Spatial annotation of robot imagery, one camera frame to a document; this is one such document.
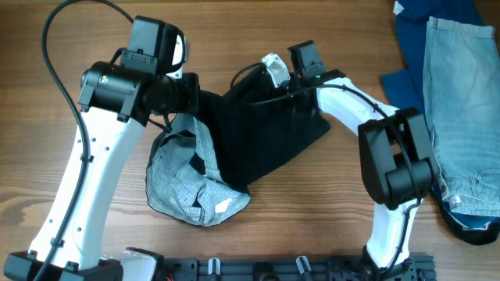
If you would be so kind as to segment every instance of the wood grain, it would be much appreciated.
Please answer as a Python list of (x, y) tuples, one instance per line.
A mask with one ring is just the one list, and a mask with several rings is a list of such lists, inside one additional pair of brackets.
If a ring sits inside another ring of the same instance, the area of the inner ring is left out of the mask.
[[(0, 0), (0, 5), (26, 5), (26, 4), (60, 4), (66, 0)], [(169, 3), (169, 2), (275, 2), (275, 1), (293, 1), (300, 2), (305, 0), (113, 0), (113, 3)]]
[[(131, 15), (182, 28), (191, 42), (187, 71), (202, 88), (223, 93), (242, 67), (269, 52), (314, 39), (329, 69), (338, 68), (385, 100), (380, 75), (404, 67), (394, 35), (392, 1), (183, 2), (121, 5)], [(53, 5), (0, 6), (0, 269), (26, 250), (52, 205), (75, 134), (75, 122), (40, 52)], [(498, 27), (498, 1), (479, 1)], [(127, 46), (130, 24), (97, 4), (70, 6), (51, 27), (51, 60), (73, 99), (93, 62)], [(287, 165), (253, 183), (251, 204), (220, 226), (194, 227), (146, 204), (145, 166), (159, 130), (148, 126), (121, 176), (103, 240), (106, 252), (135, 246), (167, 257), (232, 258), (358, 254), (372, 225), (373, 202), (359, 171), (355, 135), (332, 130)], [(454, 238), (428, 198), (410, 249), (433, 254), (440, 280), (498, 280), (499, 243), (474, 247)]]

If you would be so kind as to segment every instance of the blue cloth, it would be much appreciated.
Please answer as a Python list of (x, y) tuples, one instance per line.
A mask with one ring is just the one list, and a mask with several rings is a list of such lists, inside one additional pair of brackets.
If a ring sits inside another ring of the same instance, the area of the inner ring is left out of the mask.
[(429, 16), (483, 26), (473, 0), (399, 0), (405, 8), (396, 16), (396, 34), (408, 69), (382, 76), (392, 105), (423, 112), (422, 73)]
[(423, 97), (441, 168), (439, 191), (453, 216), (484, 216), (474, 223), (500, 216), (500, 59), (494, 35), (493, 27), (434, 17), (427, 22)]

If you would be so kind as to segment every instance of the jeans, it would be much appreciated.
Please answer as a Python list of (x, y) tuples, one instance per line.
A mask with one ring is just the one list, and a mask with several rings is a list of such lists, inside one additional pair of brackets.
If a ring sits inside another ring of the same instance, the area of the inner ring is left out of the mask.
[(423, 66), (427, 127), (450, 211), (500, 216), (500, 62), (493, 27), (430, 17)]

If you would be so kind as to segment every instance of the gray fabric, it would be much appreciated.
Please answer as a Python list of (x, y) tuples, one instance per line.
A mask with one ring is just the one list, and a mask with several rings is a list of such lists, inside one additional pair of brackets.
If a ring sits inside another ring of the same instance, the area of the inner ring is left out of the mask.
[[(146, 173), (149, 205), (158, 212), (201, 226), (219, 224), (245, 208), (250, 195), (232, 190), (222, 181), (205, 124), (183, 113), (177, 114), (172, 128)], [(183, 135), (185, 130), (196, 137)], [(205, 162), (205, 175), (189, 164), (195, 152)], [(216, 206), (224, 205), (228, 199), (225, 212), (216, 213)]]

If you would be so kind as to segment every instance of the white tag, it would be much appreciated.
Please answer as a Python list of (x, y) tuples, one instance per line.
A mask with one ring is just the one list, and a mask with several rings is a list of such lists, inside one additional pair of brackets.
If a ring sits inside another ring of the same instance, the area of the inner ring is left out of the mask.
[(396, 1), (396, 3), (394, 4), (394, 10), (392, 12), (397, 16), (404, 9), (405, 8), (401, 4), (399, 4), (399, 2)]
[(227, 210), (227, 207), (229, 207), (229, 203), (231, 203), (233, 199), (228, 198), (219, 204), (216, 205), (216, 214), (219, 214), (221, 212), (225, 212)]
[(459, 195), (453, 195), (450, 197), (450, 208), (454, 208), (457, 204), (462, 203)]

